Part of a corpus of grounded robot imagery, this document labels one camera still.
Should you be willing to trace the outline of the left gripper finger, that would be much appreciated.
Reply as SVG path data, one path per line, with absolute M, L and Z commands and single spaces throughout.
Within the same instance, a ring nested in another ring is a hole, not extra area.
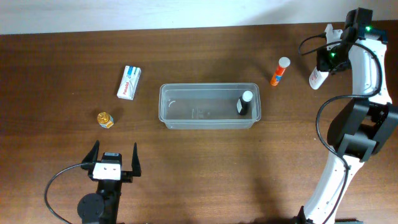
M 134 143 L 133 152 L 132 152 L 132 176 L 140 177 L 142 175 L 141 164 L 139 161 L 138 153 L 137 153 L 137 143 Z
M 81 166 L 83 170 L 91 170 L 94 167 L 95 163 L 97 162 L 99 147 L 100 147 L 100 142 L 97 140 L 93 148 L 84 157 L 84 159 L 81 162 L 83 164 Z

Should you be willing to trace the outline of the white spray bottle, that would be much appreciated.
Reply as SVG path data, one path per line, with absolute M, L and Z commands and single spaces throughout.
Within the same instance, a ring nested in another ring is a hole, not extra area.
M 315 67 L 309 77 L 309 84 L 313 90 L 317 90 L 321 87 L 323 82 L 327 79 L 329 72 L 323 72 Z

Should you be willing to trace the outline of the dark bottle white cap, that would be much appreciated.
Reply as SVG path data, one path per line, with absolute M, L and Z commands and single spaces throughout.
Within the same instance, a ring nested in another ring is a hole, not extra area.
M 247 114 L 249 104 L 253 98 L 253 92 L 246 90 L 238 99 L 236 108 L 239 115 L 244 116 Z

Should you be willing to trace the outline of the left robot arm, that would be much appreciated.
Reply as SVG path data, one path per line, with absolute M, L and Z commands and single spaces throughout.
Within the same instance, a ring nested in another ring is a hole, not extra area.
M 88 177 L 97 182 L 95 193 L 85 195 L 78 203 L 77 212 L 82 223 L 116 224 L 123 183 L 131 183 L 134 177 L 142 174 L 137 155 L 137 145 L 132 151 L 132 170 L 122 170 L 122 155 L 105 152 L 98 160 L 100 142 L 96 141 L 92 150 L 82 160 L 81 168 Z

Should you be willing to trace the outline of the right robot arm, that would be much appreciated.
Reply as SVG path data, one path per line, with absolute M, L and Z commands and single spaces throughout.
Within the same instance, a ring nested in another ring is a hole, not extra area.
M 319 183 L 294 223 L 335 223 L 336 212 L 349 183 L 369 158 L 377 154 L 397 127 L 397 107 L 389 96 L 384 68 L 386 31 L 371 25 L 373 12 L 357 8 L 347 13 L 344 29 L 328 24 L 314 51 L 317 65 L 309 84 L 317 90 L 328 75 L 352 71 L 348 104 L 331 122 L 328 160 Z

